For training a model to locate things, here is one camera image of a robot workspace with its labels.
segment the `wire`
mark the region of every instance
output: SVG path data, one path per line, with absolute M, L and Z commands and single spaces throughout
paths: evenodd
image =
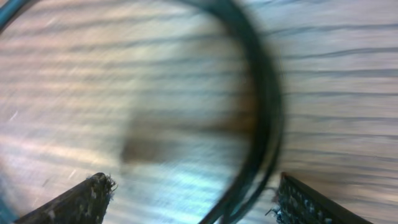
M 9 0 L 0 9 L 0 29 L 17 15 L 23 6 L 34 0 Z M 212 224 L 221 217 L 222 224 L 236 223 L 250 211 L 275 169 L 282 144 L 284 115 L 279 76 L 272 60 L 263 50 L 251 23 L 233 0 L 177 0 L 217 17 L 243 46 L 257 97 L 257 126 L 251 150 L 237 178 L 200 224 Z M 265 156 L 271 155 L 261 183 L 244 202 Z

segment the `curved black cord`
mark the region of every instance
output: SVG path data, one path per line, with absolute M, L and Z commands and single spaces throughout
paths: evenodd
M 23 6 L 32 1 L 34 0 L 9 0 L 0 9 L 0 30 L 5 28 Z M 242 44 L 253 76 L 258 111 L 251 151 L 232 186 L 200 222 L 200 224 L 210 224 L 221 217 L 223 224 L 236 223 L 259 198 L 277 163 L 284 125 L 279 77 L 272 66 L 271 59 L 263 51 L 261 41 L 252 25 L 232 0 L 178 1 L 209 12 L 229 28 Z M 265 155 L 269 154 L 272 155 L 266 174 L 254 193 L 246 202 L 243 202 L 259 172 Z

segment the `wooden table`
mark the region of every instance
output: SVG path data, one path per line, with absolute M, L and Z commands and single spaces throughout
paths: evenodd
M 241 4 L 283 71 L 279 169 L 396 223 L 398 1 Z M 0 36 L 0 71 L 0 186 L 20 215 L 105 172 L 119 184 L 105 223 L 197 223 L 256 122 L 241 49 L 172 2 L 43 0 Z M 241 223 L 275 223 L 273 195 Z

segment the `cable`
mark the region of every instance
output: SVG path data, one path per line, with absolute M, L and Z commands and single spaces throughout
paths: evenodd
M 9 0 L 0 9 L 0 29 L 5 28 L 24 5 L 34 0 Z M 257 126 L 250 153 L 240 173 L 219 202 L 200 224 L 211 224 L 221 217 L 222 224 L 236 223 L 252 208 L 275 169 L 282 144 L 284 116 L 279 76 L 272 60 L 264 52 L 251 23 L 233 0 L 176 0 L 212 14 L 218 18 L 243 46 L 257 97 Z M 265 156 L 271 155 L 261 183 L 248 200 L 251 188 Z

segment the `wooden surface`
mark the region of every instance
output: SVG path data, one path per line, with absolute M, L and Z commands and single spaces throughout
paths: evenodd
M 396 223 L 398 1 L 241 3 L 284 71 L 280 170 Z M 239 47 L 172 2 L 41 1 L 0 36 L 0 72 L 0 186 L 21 215 L 105 172 L 105 223 L 197 223 L 256 122 Z M 241 223 L 275 223 L 272 196 Z

